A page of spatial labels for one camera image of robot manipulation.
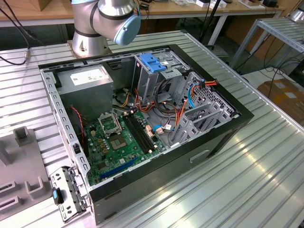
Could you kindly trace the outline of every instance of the motherboard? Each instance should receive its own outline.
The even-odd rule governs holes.
[[[140,112],[102,115],[98,122],[86,126],[85,132],[88,135],[87,159],[91,166],[87,176],[90,185],[165,150]]]

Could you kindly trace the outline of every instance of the blue latch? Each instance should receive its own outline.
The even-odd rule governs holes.
[[[155,58],[152,54],[142,54],[139,55],[142,62],[150,69],[152,73],[160,72],[166,70],[167,68],[160,64],[157,58]]]

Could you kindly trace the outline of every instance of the red wire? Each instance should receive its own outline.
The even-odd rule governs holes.
[[[79,118],[79,121],[80,121],[80,126],[81,126],[81,136],[82,136],[82,144],[81,146],[83,147],[84,146],[84,139],[85,139],[85,135],[84,135],[84,127],[82,125],[82,119],[81,119],[81,115],[80,113],[77,111],[77,109],[75,109],[74,107],[71,107],[71,109],[73,109],[77,115],[78,115],[78,118]]]

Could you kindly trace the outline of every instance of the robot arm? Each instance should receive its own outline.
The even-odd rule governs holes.
[[[80,57],[109,52],[106,39],[128,45],[137,35],[141,19],[132,0],[72,0],[75,33],[73,51]]]

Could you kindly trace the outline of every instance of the aluminum profile table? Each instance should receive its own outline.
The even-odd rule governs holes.
[[[304,24],[295,23],[288,18],[258,19],[253,24],[243,43],[234,55],[233,60],[230,63],[231,68],[238,62],[239,57],[254,36],[257,28],[262,28],[264,32],[252,48],[251,53],[260,46],[268,33],[288,44],[298,52],[304,52]]]
[[[98,227],[297,227],[304,218],[304,129],[237,73],[180,31],[139,35],[114,53],[178,44],[255,117],[214,157],[114,215]],[[21,61],[23,50],[1,56]],[[35,130],[50,174],[70,165],[38,64],[73,59],[66,44],[31,50],[26,66],[0,62],[0,134],[26,125]],[[53,199],[0,222],[0,227],[94,227],[89,211],[63,224]]]

